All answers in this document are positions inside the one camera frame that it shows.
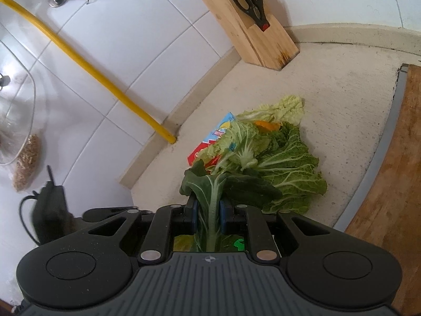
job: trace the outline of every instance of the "scissors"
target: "scissors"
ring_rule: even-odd
[[[238,0],[233,0],[237,7],[251,17],[262,31],[270,26],[263,9],[263,0],[245,0],[248,8],[244,8]]]

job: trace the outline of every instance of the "knife block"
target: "knife block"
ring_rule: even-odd
[[[300,52],[266,5],[264,11],[270,27],[263,32],[233,0],[203,2],[246,63],[280,70]]]

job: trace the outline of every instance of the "gray edge strip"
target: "gray edge strip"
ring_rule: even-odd
[[[359,187],[349,201],[342,215],[336,221],[333,229],[344,232],[348,227],[349,223],[354,218],[359,207],[365,200],[371,186],[373,185],[374,179],[376,178],[380,167],[383,163],[384,157],[386,156],[387,150],[389,149],[390,142],[392,141],[393,133],[399,117],[400,108],[405,94],[406,78],[408,75],[408,65],[402,65],[399,70],[398,79],[396,83],[396,90],[390,107],[389,117],[387,118],[386,125],[384,126],[383,135],[380,139],[377,150],[374,153],[373,159],[359,184]]]

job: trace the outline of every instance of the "yellow hose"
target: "yellow hose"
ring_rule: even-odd
[[[45,23],[35,17],[32,13],[28,12],[24,7],[14,2],[13,0],[0,0],[6,6],[10,7],[31,24],[36,26],[43,34],[45,34],[51,41],[56,44],[60,49],[62,49],[71,59],[73,59],[77,64],[79,64],[83,69],[86,70],[93,78],[105,86],[115,97],[118,98],[121,103],[123,103],[127,108],[129,108],[133,113],[140,116],[145,120],[155,131],[161,135],[166,141],[170,144],[175,143],[177,140],[174,135],[168,132],[164,127],[162,127],[155,119],[146,113],[142,108],[130,100],[119,88],[117,88],[108,78],[106,78],[99,70],[94,66],[88,63],[80,54],[78,54],[74,49],[70,47],[61,37],[56,35]]]

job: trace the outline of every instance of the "crosshair symbol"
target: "crosshair symbol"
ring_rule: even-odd
[[[213,263],[217,259],[214,256],[207,256],[204,260],[208,263]]]

